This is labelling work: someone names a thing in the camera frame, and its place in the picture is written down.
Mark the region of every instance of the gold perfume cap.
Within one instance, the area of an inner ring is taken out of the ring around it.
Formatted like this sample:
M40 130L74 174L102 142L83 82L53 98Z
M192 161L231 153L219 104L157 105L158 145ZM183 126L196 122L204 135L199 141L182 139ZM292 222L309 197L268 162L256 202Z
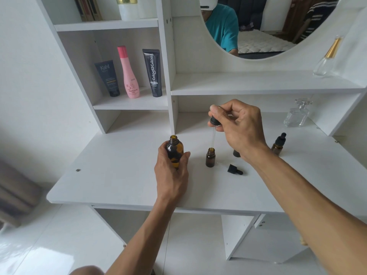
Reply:
M117 4L137 4L138 0L117 0Z
M325 58L330 58L330 59L335 58L342 39L343 39L342 36L338 36L335 39L333 45L330 47L329 51L326 53Z

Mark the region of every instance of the white quilted mattress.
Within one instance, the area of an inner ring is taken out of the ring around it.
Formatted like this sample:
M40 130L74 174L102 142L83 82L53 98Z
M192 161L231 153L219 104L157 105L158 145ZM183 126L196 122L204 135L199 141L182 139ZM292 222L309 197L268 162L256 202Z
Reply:
M259 30L238 33L238 53L287 51L295 46Z

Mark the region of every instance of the black and white striped clothing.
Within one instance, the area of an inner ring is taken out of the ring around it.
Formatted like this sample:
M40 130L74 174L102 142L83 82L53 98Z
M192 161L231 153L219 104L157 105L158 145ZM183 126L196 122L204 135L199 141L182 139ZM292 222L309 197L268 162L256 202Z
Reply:
M320 2L313 5L305 16L305 20L311 19L308 28L300 36L304 40L313 33L333 12L338 2Z

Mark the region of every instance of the round mirror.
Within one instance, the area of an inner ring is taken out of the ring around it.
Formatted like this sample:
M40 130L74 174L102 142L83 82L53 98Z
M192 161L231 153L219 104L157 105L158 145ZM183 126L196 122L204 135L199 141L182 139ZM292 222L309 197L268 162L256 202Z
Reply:
M214 41L228 53L263 59L291 49L312 34L338 0L199 0Z

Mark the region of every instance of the vanity table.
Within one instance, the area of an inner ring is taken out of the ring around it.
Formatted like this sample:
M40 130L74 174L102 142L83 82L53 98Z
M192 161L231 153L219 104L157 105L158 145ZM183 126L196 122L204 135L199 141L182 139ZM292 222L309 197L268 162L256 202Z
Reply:
M332 137L343 135L340 125L366 92L367 60L361 52L367 42L367 0L341 0L303 42L253 61L227 54L214 42L199 0L156 0L157 19L83 23L66 3L57 10L38 3L101 129L48 193L50 202L115 210L115 219L116 210L129 211L126 238L124 229L113 225L114 217L106 219L128 242L145 219L141 212L156 199L157 148L176 134L191 151L189 187L176 212L220 214L227 260L285 262L307 246L300 244L296 228L255 170L232 155L223 133L217 133L214 144L218 164L205 166L212 135L209 106L237 98L260 107L269 146L287 134L282 159L334 203L367 217L367 170ZM345 39L333 75L314 77L314 66L337 34ZM106 96L95 70L94 63L113 59L122 81L120 45L127 47L139 82L138 99ZM143 48L161 50L162 97L151 95ZM283 120L301 97L313 100L309 119L302 128L287 128ZM244 175L228 173L229 164Z

